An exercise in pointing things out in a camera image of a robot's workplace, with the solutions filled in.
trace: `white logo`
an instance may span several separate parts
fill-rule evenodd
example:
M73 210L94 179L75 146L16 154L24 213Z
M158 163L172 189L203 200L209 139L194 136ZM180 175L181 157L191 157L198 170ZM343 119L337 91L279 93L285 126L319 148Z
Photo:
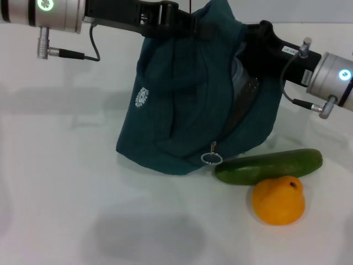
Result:
M141 88L140 92L137 94L136 100L135 100L135 106L136 107L141 107L142 105L144 105L144 103L147 100L149 91L147 89L145 89L144 87Z

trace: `white surface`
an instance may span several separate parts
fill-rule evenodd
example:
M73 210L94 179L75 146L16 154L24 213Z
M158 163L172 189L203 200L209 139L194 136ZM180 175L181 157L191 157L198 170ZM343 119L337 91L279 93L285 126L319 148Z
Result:
M244 23L353 23L352 0L228 0ZM195 9L208 0L192 0Z
M353 25L276 25L279 37L351 59ZM209 168L169 177L117 155L142 38L97 27L102 62L35 58L39 31L2 25L0 264L347 265L353 260L353 113L329 120L283 100L274 132L249 154L312 147L324 166L302 179L307 211L271 227L248 207L249 187ZM93 50L53 32L53 46ZM288 84L292 97L322 103Z

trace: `green cucumber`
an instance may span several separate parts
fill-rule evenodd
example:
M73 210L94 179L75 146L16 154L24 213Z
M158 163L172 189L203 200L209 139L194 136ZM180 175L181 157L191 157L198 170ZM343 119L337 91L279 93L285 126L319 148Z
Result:
M231 185L256 185L269 178L305 176L319 169L322 162L320 151L299 149L227 161L216 167L215 175Z

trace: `orange fruit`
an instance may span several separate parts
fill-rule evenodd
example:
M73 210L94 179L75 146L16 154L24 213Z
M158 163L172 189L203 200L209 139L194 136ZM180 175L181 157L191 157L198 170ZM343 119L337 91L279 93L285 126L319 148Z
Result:
M252 205L257 216L268 224L291 224L305 210L303 184L291 176L261 181L254 188Z

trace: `teal bag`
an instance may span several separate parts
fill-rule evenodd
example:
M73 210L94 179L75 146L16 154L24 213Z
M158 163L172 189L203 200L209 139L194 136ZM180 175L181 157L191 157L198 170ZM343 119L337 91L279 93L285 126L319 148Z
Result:
M201 24L215 25L210 40L145 39L116 147L128 159L165 174L184 175L205 166L201 157L213 142L223 159L263 143L282 95L279 76L261 78L251 107L226 130L243 101L237 100L241 78L234 74L246 72L236 52L247 27L235 20L226 0L211 0L194 15Z

